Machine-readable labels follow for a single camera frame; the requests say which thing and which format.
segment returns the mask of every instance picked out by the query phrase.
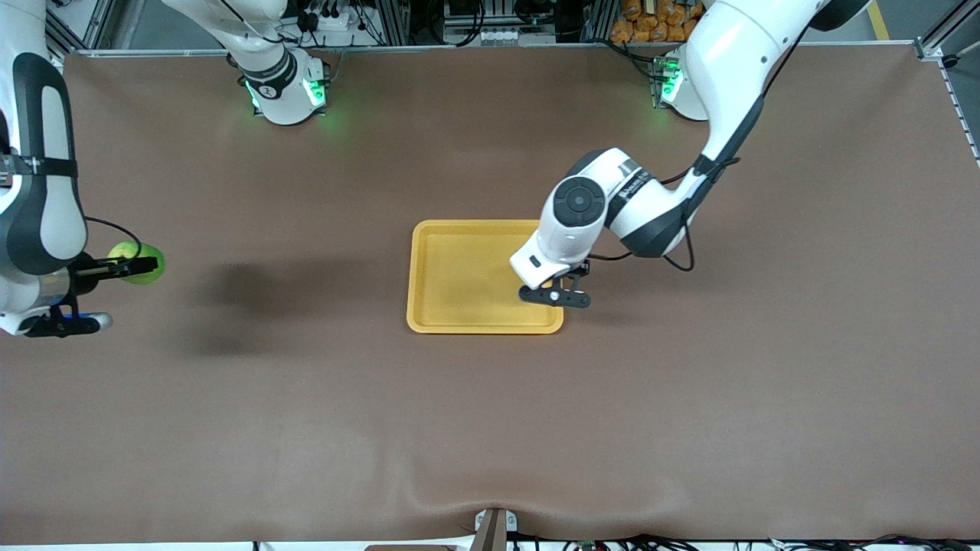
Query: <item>metal frame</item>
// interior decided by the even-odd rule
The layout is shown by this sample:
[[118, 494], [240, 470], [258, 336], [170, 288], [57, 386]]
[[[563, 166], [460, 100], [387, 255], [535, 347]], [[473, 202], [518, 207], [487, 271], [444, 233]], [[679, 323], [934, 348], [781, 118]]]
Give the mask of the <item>metal frame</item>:
[[408, 2], [402, 0], [377, 0], [377, 11], [381, 17], [381, 32], [388, 46], [407, 46], [409, 44]]
[[610, 37], [613, 24], [619, 17], [619, 0], [596, 0], [589, 8], [586, 25], [582, 29], [582, 40]]
[[51, 10], [48, 10], [48, 17], [44, 22], [44, 37], [48, 43], [48, 52], [59, 60], [64, 60], [68, 54], [85, 48], [78, 35], [52, 14]]
[[915, 40], [918, 57], [934, 61], [943, 57], [943, 44], [974, 15], [980, 12], [980, 0], [960, 0], [924, 35]]
[[57, 51], [61, 55], [74, 52], [75, 50], [93, 49], [99, 46], [99, 41], [106, 33], [106, 21], [116, 6], [118, 0], [95, 0], [95, 10], [92, 17], [88, 20], [83, 36], [79, 37], [58, 17], [58, 12], [47, 10], [47, 27], [49, 35], [49, 48], [51, 48], [52, 35]]
[[[911, 40], [888, 40], [880, 42], [801, 42], [800, 46], [908, 46]], [[671, 48], [680, 45], [680, 42], [657, 42], [645, 44], [644, 48]], [[562, 49], [591, 49], [605, 50], [602, 44], [591, 44], [585, 42], [568, 42], [555, 44], [521, 44], [520, 48], [562, 48]], [[355, 46], [355, 47], [326, 47], [326, 48], [305, 48], [315, 52], [343, 51], [356, 52], [361, 54], [411, 54], [415, 52], [426, 52], [429, 50], [452, 50], [453, 46], [440, 46], [435, 44], [410, 45], [410, 46]], [[197, 50], [78, 50], [77, 55], [86, 58], [106, 58], [106, 59], [141, 59], [141, 58], [185, 58], [185, 57], [224, 57], [227, 50], [221, 48], [197, 49]]]
[[469, 551], [507, 551], [507, 528], [508, 517], [514, 518], [514, 526], [517, 524], [514, 513], [503, 509], [487, 509], [477, 516], [479, 528], [473, 543], [469, 546]]

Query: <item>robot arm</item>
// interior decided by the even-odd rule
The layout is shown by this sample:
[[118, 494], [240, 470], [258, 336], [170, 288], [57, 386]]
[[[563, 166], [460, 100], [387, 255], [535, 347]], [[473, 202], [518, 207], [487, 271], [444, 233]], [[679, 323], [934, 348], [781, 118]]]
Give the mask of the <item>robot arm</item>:
[[286, 0], [164, 0], [211, 34], [245, 75], [257, 112], [295, 125], [322, 110], [328, 79], [323, 61], [286, 48], [275, 25]]
[[[710, 134], [701, 155], [673, 191], [618, 149], [583, 157], [552, 191], [538, 229], [511, 256], [511, 266], [526, 286], [538, 289], [579, 270], [603, 225], [637, 257], [662, 257], [677, 246], [759, 119], [769, 72], [826, 4], [715, 1], [680, 51], [685, 84], [709, 117]], [[571, 193], [573, 189], [591, 195]], [[557, 306], [563, 303], [559, 295], [552, 292], [548, 299], [539, 293], [534, 296], [545, 299], [534, 301]], [[525, 290], [521, 297], [527, 300]]]
[[[112, 319], [83, 315], [75, 297], [100, 279], [151, 272], [156, 259], [120, 267], [82, 252], [72, 109], [48, 63], [44, 0], [0, 0], [0, 329], [28, 336], [96, 332]], [[60, 306], [72, 308], [62, 316]]]

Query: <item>green ball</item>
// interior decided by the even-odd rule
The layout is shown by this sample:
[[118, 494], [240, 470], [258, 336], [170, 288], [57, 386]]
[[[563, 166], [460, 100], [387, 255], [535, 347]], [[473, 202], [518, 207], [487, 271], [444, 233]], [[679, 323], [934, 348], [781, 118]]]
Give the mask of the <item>green ball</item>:
[[[113, 247], [113, 250], [109, 251], [109, 258], [132, 258], [136, 254], [136, 248], [137, 245], [135, 241], [123, 241], [119, 245]], [[164, 268], [167, 267], [167, 262], [164, 261], [164, 253], [160, 252], [160, 249], [154, 247], [153, 245], [143, 243], [143, 247], [139, 251], [139, 258], [144, 257], [156, 258], [157, 269], [147, 274], [129, 275], [127, 277], [123, 277], [123, 281], [135, 283], [137, 285], [149, 285], [163, 274]]]

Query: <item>metal bracket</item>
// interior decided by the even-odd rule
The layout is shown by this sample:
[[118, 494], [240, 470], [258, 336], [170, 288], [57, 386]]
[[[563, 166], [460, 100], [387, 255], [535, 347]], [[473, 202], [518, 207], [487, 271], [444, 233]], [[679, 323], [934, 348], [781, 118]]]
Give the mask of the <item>metal bracket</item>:
[[[571, 272], [551, 279], [551, 286], [541, 286], [532, 289], [527, 285], [522, 285], [517, 292], [517, 298], [524, 302], [534, 304], [544, 304], [546, 306], [562, 306], [565, 308], [588, 308], [592, 304], [592, 297], [585, 291], [578, 289], [578, 282], [589, 275], [589, 261], [582, 263], [582, 266]], [[563, 279], [571, 279], [571, 288], [562, 287]]]
[[685, 119], [696, 122], [708, 120], [701, 98], [687, 82], [684, 69], [680, 65], [681, 48], [654, 58], [651, 63], [653, 75], [650, 81], [655, 109], [672, 109]]
[[469, 551], [507, 551], [507, 532], [517, 531], [517, 515], [486, 509], [476, 515], [476, 537]]
[[980, 0], [959, 0], [926, 33], [915, 39], [915, 49], [922, 61], [939, 61], [943, 58], [943, 44], [967, 21], [980, 13]]

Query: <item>table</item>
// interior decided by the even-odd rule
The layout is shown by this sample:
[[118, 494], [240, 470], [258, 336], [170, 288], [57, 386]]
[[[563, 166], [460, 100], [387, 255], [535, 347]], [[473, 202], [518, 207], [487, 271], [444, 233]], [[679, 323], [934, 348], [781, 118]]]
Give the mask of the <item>table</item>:
[[976, 535], [978, 173], [910, 46], [801, 48], [697, 269], [596, 266], [539, 337], [412, 333], [412, 229], [536, 218], [591, 149], [688, 166], [707, 129], [614, 53], [352, 54], [297, 127], [221, 58], [66, 77], [86, 214], [168, 271], [83, 297], [104, 334], [0, 338], [0, 543], [446, 536], [491, 505], [562, 538]]

